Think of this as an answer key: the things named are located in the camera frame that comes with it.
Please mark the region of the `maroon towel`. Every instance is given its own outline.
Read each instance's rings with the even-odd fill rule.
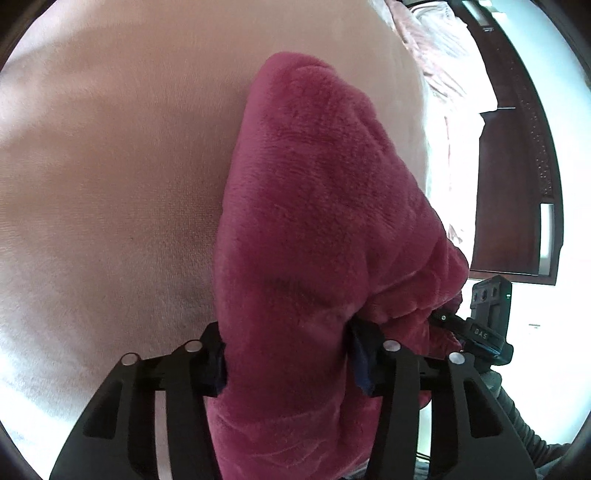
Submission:
[[[208,414],[224,480],[334,480],[366,460],[381,401],[354,385],[346,321],[360,311],[443,357],[458,345],[427,316],[467,272],[369,99],[320,60],[272,56],[248,97],[214,256],[229,383]]]

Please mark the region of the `fleece fabric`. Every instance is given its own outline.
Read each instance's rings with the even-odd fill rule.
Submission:
[[[330,480],[366,460],[381,401],[354,385],[345,323],[358,312],[442,358],[459,345],[427,318],[467,273],[368,97],[314,57],[269,58],[214,252],[229,382],[208,416],[223,478]]]

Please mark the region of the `white bedsheet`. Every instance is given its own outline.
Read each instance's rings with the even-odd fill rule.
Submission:
[[[466,25],[447,2],[406,8],[385,0],[400,35],[425,80],[425,132],[428,142],[426,195],[448,237],[472,261],[480,113],[498,103],[486,67]]]

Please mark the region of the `black cable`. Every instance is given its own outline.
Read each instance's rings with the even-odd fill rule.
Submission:
[[[517,435],[525,445],[527,453],[529,453],[536,468],[562,457],[567,452],[570,447],[569,443],[548,445],[539,435],[536,435],[530,426],[521,418],[519,410],[515,407],[515,402],[507,395],[507,392],[502,387],[497,400],[515,427]]]

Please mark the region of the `white wall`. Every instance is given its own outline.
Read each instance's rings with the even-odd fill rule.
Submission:
[[[492,5],[502,12],[494,15],[548,116],[565,223],[557,285],[513,285],[508,341],[515,355],[498,371],[536,433],[550,443],[570,442],[591,409],[591,91],[566,41],[530,0],[492,0]],[[465,287],[465,299],[473,283]],[[460,315],[470,315],[469,300]],[[426,452],[430,412],[422,412],[421,419],[419,450]]]

